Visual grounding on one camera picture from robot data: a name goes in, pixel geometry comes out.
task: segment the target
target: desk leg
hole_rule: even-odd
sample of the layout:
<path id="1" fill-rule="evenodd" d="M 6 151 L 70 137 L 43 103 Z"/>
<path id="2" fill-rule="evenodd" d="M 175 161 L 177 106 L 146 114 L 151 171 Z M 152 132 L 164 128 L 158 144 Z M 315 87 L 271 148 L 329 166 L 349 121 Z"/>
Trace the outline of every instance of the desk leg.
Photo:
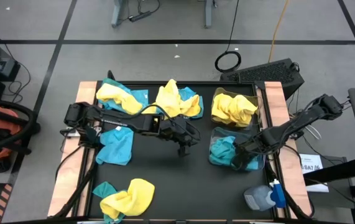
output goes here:
<path id="1" fill-rule="evenodd" d="M 205 2 L 205 28 L 212 26 L 212 5 L 213 0 L 206 0 Z"/>
<path id="2" fill-rule="evenodd" d="M 309 172 L 303 176 L 306 186 L 317 184 L 316 182 L 310 181 L 309 179 L 325 183 L 334 180 L 355 177 L 355 160 L 320 169 L 314 172 Z"/>
<path id="3" fill-rule="evenodd" d="M 113 28 L 119 25 L 119 14 L 121 13 L 123 0 L 114 0 L 114 13 L 111 21 Z"/>

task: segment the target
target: gray floor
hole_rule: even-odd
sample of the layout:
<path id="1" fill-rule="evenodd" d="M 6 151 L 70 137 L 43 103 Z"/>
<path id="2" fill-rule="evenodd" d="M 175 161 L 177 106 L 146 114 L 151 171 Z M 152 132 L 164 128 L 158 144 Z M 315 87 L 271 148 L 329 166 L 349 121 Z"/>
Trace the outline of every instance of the gray floor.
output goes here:
<path id="1" fill-rule="evenodd" d="M 129 21 L 115 29 L 110 20 L 112 0 L 78 0 L 65 39 L 73 40 L 142 40 L 142 39 L 227 39 L 236 0 L 218 0 L 213 9 L 213 26 L 204 29 L 203 2 L 196 0 L 160 0 L 159 11 L 139 22 Z M 19 40 L 57 40 L 71 0 L 0 1 L 0 38 Z M 345 1 L 355 23 L 355 2 Z M 156 7 L 146 0 L 143 11 Z M 241 1 L 234 39 L 270 40 L 283 8 L 284 0 Z M 130 1 L 131 14 L 137 14 L 137 2 Z M 292 0 L 282 20 L 280 40 L 354 40 L 342 10 L 335 0 Z M 22 92 L 22 104 L 33 108 L 46 75 L 55 45 L 9 45 L 15 58 L 32 74 L 30 85 Z M 80 81 L 100 80 L 111 69 L 118 80 L 218 80 L 215 58 L 225 51 L 218 44 L 168 45 L 63 45 L 39 113 L 42 131 L 31 139 L 31 155 L 20 169 L 3 222 L 45 218 L 52 196 L 55 169 L 60 162 L 67 105 L 75 100 Z M 242 55 L 241 68 L 266 63 L 269 45 L 232 45 Z M 348 88 L 355 87 L 355 45 L 276 45 L 273 60 L 291 58 L 298 62 L 305 84 L 300 89 L 298 108 L 327 93 L 344 101 Z M 224 58 L 222 66 L 233 65 Z M 23 69 L 17 80 L 27 81 Z M 296 99 L 290 111 L 296 110 Z M 346 110 L 331 122 L 316 122 L 322 134 L 309 141 L 328 156 L 355 159 L 355 120 Z M 302 140 L 300 152 L 312 153 Z M 0 182 L 8 180 L 0 175 Z M 316 208 L 321 220 L 353 222 L 342 208 Z"/>

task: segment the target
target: black hose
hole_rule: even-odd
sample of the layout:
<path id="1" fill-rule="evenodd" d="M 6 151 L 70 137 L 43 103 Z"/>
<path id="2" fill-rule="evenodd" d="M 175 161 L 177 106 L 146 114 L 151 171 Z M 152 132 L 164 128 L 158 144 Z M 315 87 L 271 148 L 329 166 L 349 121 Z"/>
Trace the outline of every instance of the black hose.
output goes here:
<path id="1" fill-rule="evenodd" d="M 31 129 L 34 127 L 34 124 L 36 121 L 36 115 L 34 114 L 34 112 L 32 110 L 26 108 L 25 106 L 21 106 L 16 103 L 11 103 L 11 102 L 7 102 L 7 101 L 0 101 L 0 106 L 23 112 L 24 114 L 26 114 L 28 116 L 27 125 L 25 125 L 21 131 L 12 135 L 11 137 L 0 140 L 0 147 L 5 147 L 10 143 L 14 143 L 14 142 L 24 138 L 25 136 L 27 136 L 27 134 L 31 134 L 29 131 L 31 131 Z"/>

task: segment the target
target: white label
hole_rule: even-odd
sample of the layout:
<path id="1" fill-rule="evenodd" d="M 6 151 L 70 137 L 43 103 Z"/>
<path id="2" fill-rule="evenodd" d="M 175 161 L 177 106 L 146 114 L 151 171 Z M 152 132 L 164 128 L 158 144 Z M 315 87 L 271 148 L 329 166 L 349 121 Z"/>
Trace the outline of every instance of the white label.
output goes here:
<path id="1" fill-rule="evenodd" d="M 252 210 L 260 210 L 260 207 L 256 204 L 253 196 L 245 195 L 245 201 Z"/>

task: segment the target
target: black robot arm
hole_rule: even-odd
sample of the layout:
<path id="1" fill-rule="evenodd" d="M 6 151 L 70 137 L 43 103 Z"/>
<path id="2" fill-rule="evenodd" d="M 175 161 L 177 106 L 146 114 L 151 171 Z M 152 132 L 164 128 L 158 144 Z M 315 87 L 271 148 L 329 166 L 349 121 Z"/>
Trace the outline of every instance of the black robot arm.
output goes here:
<path id="1" fill-rule="evenodd" d="M 145 136 L 175 141 L 180 145 L 178 149 L 180 157 L 189 154 L 187 147 L 196 144 L 201 138 L 199 131 L 182 115 L 169 119 L 165 119 L 163 114 L 142 114 L 139 112 L 135 115 L 128 115 L 83 102 L 69 105 L 64 119 L 67 126 L 75 128 L 79 132 L 81 144 L 86 147 L 96 147 L 98 142 L 96 131 L 90 125 L 93 121 L 130 128 L 135 133 Z"/>
<path id="2" fill-rule="evenodd" d="M 291 134 L 301 131 L 318 119 L 334 120 L 342 114 L 342 109 L 343 106 L 335 97 L 324 94 L 311 101 L 294 119 L 280 126 L 266 128 L 249 140 L 236 138 L 234 141 L 236 156 L 232 161 L 233 165 L 246 167 L 259 154 L 268 155 L 277 152 L 288 141 Z"/>

